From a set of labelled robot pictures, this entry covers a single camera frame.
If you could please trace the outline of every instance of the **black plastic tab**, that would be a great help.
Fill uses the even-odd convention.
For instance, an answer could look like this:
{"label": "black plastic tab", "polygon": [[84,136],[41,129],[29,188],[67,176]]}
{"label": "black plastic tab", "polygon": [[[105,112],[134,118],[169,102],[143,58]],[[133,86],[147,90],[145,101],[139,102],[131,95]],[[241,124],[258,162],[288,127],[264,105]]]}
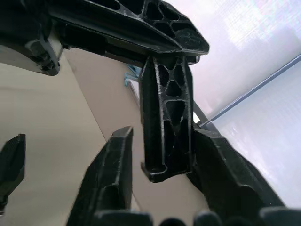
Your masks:
{"label": "black plastic tab", "polygon": [[7,141],[0,152],[0,215],[8,196],[24,179],[25,149],[25,134],[19,134]]}
{"label": "black plastic tab", "polygon": [[160,182],[191,172],[192,75],[185,57],[146,62],[140,80],[144,173]]}
{"label": "black plastic tab", "polygon": [[101,210],[129,209],[132,198],[133,128],[115,131],[88,167],[68,226],[90,225]]}

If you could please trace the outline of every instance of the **blue object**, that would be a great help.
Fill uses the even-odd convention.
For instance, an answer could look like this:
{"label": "blue object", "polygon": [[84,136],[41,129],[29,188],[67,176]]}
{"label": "blue object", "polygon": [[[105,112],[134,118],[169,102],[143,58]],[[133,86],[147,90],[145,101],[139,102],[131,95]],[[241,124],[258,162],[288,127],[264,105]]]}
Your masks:
{"label": "blue object", "polygon": [[138,81],[142,68],[133,65],[127,65],[131,72],[126,72],[124,76],[124,85],[127,86],[128,80]]}

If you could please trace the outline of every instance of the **white translucent panel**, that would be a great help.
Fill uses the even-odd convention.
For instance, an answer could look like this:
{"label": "white translucent panel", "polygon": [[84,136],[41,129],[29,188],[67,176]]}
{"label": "white translucent panel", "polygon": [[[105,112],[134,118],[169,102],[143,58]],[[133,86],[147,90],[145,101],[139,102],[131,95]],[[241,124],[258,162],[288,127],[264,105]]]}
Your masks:
{"label": "white translucent panel", "polygon": [[214,121],[289,207],[301,207],[301,62]]}
{"label": "white translucent panel", "polygon": [[166,0],[210,44],[190,68],[208,118],[301,53],[300,0]]}

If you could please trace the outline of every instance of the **beige wall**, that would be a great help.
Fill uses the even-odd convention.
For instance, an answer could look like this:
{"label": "beige wall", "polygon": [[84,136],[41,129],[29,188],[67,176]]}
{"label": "beige wall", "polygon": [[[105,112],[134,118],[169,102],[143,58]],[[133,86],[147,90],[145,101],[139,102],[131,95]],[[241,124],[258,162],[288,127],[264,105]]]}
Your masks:
{"label": "beige wall", "polygon": [[126,64],[80,49],[65,53],[104,137],[108,139],[113,131],[127,125],[134,127],[133,193],[140,208],[153,215],[155,225],[167,217],[178,217],[191,225],[196,212],[208,209],[202,193],[185,175],[153,184],[140,169],[143,129],[139,108],[124,86]]}
{"label": "beige wall", "polygon": [[25,179],[10,195],[5,226],[63,226],[104,137],[62,57],[55,77],[0,64],[0,147],[27,139]]}

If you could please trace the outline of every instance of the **black plastic bracket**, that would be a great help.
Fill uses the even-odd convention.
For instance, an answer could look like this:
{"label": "black plastic bracket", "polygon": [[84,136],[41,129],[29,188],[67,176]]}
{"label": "black plastic bracket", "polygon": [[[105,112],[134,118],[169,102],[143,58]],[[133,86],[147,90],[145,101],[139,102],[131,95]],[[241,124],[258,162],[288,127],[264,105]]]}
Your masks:
{"label": "black plastic bracket", "polygon": [[152,182],[191,172],[192,75],[185,57],[149,57],[140,78],[145,163]]}

